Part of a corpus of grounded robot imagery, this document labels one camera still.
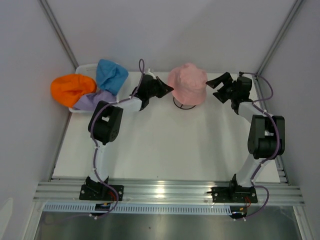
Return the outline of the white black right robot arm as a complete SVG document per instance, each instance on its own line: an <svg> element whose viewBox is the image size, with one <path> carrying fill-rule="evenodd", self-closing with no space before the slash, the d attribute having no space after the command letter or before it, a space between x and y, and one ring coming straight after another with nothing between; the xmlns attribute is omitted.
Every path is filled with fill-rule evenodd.
<svg viewBox="0 0 320 240"><path fill-rule="evenodd" d="M250 98L253 82L243 73L234 80L226 72L206 83L212 89L222 87L213 95L221 102L231 101L234 112L250 123L247 140L249 155L240 171L233 175L227 187L212 187L209 193L215 203L257 203L255 181L268 161L285 151L285 118L272 115Z"/></svg>

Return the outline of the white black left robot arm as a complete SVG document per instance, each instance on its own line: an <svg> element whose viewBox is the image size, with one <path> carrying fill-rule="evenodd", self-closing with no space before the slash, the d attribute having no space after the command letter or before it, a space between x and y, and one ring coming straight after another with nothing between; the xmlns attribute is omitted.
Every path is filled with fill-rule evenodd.
<svg viewBox="0 0 320 240"><path fill-rule="evenodd" d="M90 137L94 142L93 170L81 186L80 200L123 200L124 186L109 184L104 159L106 146L117 138L125 111L140 112L148 106L151 98L161 99L175 90L176 87L172 83L164 83L151 72L142 72L137 86L128 97L119 101L100 100L97 103L88 125Z"/></svg>

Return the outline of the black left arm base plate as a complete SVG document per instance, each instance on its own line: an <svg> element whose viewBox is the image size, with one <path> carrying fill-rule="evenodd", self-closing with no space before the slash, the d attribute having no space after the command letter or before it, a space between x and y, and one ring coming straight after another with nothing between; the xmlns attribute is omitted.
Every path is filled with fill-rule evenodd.
<svg viewBox="0 0 320 240"><path fill-rule="evenodd" d="M79 200L115 202L117 196L114 191L104 185L99 187L82 185L79 193Z"/></svg>

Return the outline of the lavender bucket hat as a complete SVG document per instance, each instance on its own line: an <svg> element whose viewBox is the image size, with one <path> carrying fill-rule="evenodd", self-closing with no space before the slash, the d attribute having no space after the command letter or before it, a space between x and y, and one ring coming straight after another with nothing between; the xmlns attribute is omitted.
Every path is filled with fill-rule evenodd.
<svg viewBox="0 0 320 240"><path fill-rule="evenodd" d="M100 101L113 103L117 101L117 97L107 90L99 90L96 93L88 93L81 96L72 109L75 111L93 112Z"/></svg>

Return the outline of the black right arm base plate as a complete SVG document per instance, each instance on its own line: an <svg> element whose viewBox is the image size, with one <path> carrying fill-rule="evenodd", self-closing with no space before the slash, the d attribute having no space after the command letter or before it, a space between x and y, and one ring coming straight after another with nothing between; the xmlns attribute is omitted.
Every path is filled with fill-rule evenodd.
<svg viewBox="0 0 320 240"><path fill-rule="evenodd" d="M212 187L211 194L214 203L254 203L258 202L256 189L254 187Z"/></svg>

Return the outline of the blue bucket hat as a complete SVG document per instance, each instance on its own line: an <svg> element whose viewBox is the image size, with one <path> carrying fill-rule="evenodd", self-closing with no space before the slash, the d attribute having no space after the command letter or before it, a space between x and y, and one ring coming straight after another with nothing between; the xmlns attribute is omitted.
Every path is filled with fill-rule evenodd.
<svg viewBox="0 0 320 240"><path fill-rule="evenodd" d="M100 59L97 64L95 77L97 86L114 96L119 93L128 76L129 72L116 62Z"/></svg>

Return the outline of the pink bucket hat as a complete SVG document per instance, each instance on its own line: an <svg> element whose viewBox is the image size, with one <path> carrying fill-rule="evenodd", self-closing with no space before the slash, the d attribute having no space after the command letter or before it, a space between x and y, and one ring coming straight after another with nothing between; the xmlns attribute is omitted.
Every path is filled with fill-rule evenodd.
<svg viewBox="0 0 320 240"><path fill-rule="evenodd" d="M174 68L167 77L167 85L173 88L172 96L188 106L201 105L205 101L207 81L206 71L193 63Z"/></svg>

